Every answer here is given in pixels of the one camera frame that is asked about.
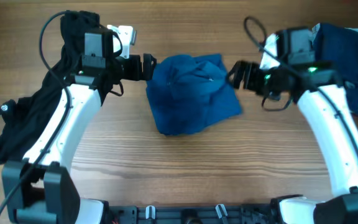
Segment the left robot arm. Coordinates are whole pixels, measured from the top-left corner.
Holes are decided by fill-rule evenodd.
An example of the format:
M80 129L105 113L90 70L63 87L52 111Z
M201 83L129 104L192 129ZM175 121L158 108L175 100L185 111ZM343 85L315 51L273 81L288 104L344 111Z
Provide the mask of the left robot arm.
M136 31L107 26L85 33L84 48L63 78L57 106L19 162L2 170L5 205L13 223L114 223L105 200L80 197L70 176L81 137L106 95L123 80L150 80L156 59L132 55Z

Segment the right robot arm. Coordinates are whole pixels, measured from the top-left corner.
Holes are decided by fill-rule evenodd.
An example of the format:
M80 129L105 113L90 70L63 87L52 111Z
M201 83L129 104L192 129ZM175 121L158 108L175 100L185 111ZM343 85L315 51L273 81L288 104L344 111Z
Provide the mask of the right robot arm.
M227 75L236 89L279 100L283 92L311 127L329 172L332 199L272 200L279 223L358 223L358 129L336 68L317 60L307 28L280 30L257 43L260 63L238 61Z

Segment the blue t-shirt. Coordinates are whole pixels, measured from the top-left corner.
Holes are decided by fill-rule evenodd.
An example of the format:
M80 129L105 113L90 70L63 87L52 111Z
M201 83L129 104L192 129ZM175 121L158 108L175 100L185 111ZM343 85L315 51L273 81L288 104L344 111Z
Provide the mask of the blue t-shirt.
M240 115L241 105L226 75L220 54L176 55L159 63L146 87L158 131L167 136L194 134Z

